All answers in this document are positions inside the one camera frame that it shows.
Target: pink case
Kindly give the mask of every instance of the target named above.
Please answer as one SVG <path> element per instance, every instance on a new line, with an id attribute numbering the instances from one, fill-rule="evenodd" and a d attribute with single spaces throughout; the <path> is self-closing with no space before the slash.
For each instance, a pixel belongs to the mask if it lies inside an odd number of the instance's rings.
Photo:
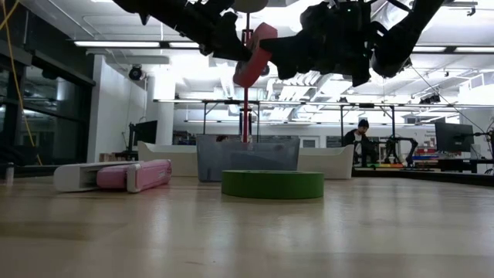
<path id="1" fill-rule="evenodd" d="M 133 164 L 127 172 L 127 190 L 138 193 L 159 185 L 167 185 L 171 179 L 171 161 L 155 160 Z"/>
<path id="2" fill-rule="evenodd" d="M 127 189 L 138 193 L 159 185 L 166 185 L 171 179 L 171 161 L 155 160 L 136 164 L 119 165 L 98 171 L 96 183 L 105 189 Z"/>
<path id="3" fill-rule="evenodd" d="M 96 184 L 105 189 L 125 189 L 129 164 L 106 167 L 98 171 Z"/>

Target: pillar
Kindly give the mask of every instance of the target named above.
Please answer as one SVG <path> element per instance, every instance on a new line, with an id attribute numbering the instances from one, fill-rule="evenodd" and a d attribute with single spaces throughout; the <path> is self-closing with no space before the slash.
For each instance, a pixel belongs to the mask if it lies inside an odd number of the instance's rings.
<path id="1" fill-rule="evenodd" d="M 153 91 L 153 99 L 156 100 L 173 100 L 175 98 L 175 78 L 171 69 L 159 69 L 154 74 Z M 173 103 L 157 103 L 156 144 L 173 144 L 173 118 Z"/>
<path id="2" fill-rule="evenodd" d="M 155 76 L 147 78 L 147 103 L 146 103 L 146 121 L 157 120 L 158 103 L 154 102 L 154 87 L 156 82 Z"/>

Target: green tape roll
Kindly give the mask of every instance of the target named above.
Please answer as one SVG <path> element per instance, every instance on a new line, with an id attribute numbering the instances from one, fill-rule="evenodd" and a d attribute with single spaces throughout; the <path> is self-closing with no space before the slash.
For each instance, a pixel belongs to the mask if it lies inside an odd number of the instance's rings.
<path id="1" fill-rule="evenodd" d="M 222 192 L 243 198 L 320 198 L 324 195 L 324 174 L 297 171 L 223 171 Z"/>

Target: fluorescent light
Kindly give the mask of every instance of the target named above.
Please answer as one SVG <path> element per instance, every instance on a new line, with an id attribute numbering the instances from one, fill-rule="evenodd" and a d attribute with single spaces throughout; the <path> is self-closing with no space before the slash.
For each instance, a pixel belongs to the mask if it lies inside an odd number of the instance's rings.
<path id="1" fill-rule="evenodd" d="M 279 104 L 279 105 L 301 105 L 300 101 L 261 101 L 261 104 Z"/>
<path id="2" fill-rule="evenodd" d="M 404 104 L 406 107 L 430 107 L 430 108 L 444 108 L 448 107 L 448 104 Z"/>
<path id="3" fill-rule="evenodd" d="M 100 48 L 159 48 L 159 42 L 75 41 L 76 46 Z"/>
<path id="4" fill-rule="evenodd" d="M 199 48 L 195 42 L 170 42 L 171 48 Z"/>
<path id="5" fill-rule="evenodd" d="M 204 123 L 203 120 L 184 120 L 185 123 Z M 216 120 L 206 120 L 206 123 L 217 123 Z"/>
<path id="6" fill-rule="evenodd" d="M 458 47 L 455 52 L 458 53 L 494 53 L 494 47 Z"/>
<path id="7" fill-rule="evenodd" d="M 306 105 L 327 105 L 327 106 L 341 106 L 342 103 L 317 103 L 317 102 L 310 102 L 306 103 Z"/>
<path id="8" fill-rule="evenodd" d="M 494 108 L 493 105 L 481 105 L 481 104 L 479 104 L 479 105 L 475 105 L 475 104 L 457 104 L 457 105 L 455 105 L 455 107 L 457 107 L 457 108 L 489 108 L 489 109 Z"/>
<path id="9" fill-rule="evenodd" d="M 441 53 L 446 50 L 445 47 L 440 47 L 440 46 L 416 46 L 414 48 L 414 53 L 429 53 L 429 52 L 435 52 L 435 53 Z"/>
<path id="10" fill-rule="evenodd" d="M 202 100 L 156 100 L 161 103 L 202 103 Z"/>

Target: yellow cable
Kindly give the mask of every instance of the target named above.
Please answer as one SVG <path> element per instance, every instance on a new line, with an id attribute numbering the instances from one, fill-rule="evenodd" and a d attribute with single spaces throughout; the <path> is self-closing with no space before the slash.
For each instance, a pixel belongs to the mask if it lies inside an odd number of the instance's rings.
<path id="1" fill-rule="evenodd" d="M 15 11 L 15 9 L 17 8 L 17 5 L 19 4 L 19 0 L 17 0 L 17 1 L 15 2 L 14 6 L 12 7 L 12 10 L 8 13 L 8 15 L 5 15 L 5 13 L 6 13 L 6 10 L 5 10 L 5 0 L 2 0 L 2 2 L 3 2 L 3 10 L 4 10 L 3 15 L 4 15 L 4 17 L 5 17 L 5 18 L 3 19 L 2 24 L 0 24 L 0 30 L 2 30 L 2 29 L 3 29 L 3 26 L 5 26 L 5 24 L 7 24 L 7 21 L 8 21 L 8 20 L 10 19 L 10 17 L 14 14 L 14 11 Z"/>
<path id="2" fill-rule="evenodd" d="M 15 88 L 17 89 L 17 95 L 19 96 L 19 106 L 21 107 L 22 116 L 24 116 L 25 128 L 28 131 L 29 140 L 31 141 L 31 145 L 33 147 L 36 147 L 36 144 L 35 144 L 34 140 L 32 139 L 32 134 L 31 134 L 31 129 L 29 128 L 28 118 L 25 116 L 25 113 L 24 113 L 24 103 L 22 101 L 22 94 L 21 94 L 21 88 L 19 86 L 19 80 L 17 79 L 17 72 L 15 71 L 14 54 L 12 51 L 12 42 L 10 40 L 10 28 L 8 27 L 8 19 L 10 19 L 10 16 L 14 13 L 15 9 L 17 8 L 18 3 L 19 3 L 19 0 L 17 0 L 15 2 L 14 7 L 12 7 L 12 10 L 7 15 L 7 7 L 5 6 L 5 0 L 3 1 L 3 3 L 2 3 L 3 4 L 3 15 L 4 15 L 5 19 L 4 19 L 4 22 L 0 25 L 0 30 L 2 30 L 3 26 L 5 25 L 6 31 L 7 31 L 8 51 L 10 52 L 10 62 L 12 64 L 12 72 L 14 75 Z M 39 157 L 39 154 L 37 154 L 36 157 L 38 158 L 39 165 L 43 165 L 43 163 L 41 162 L 41 158 Z"/>

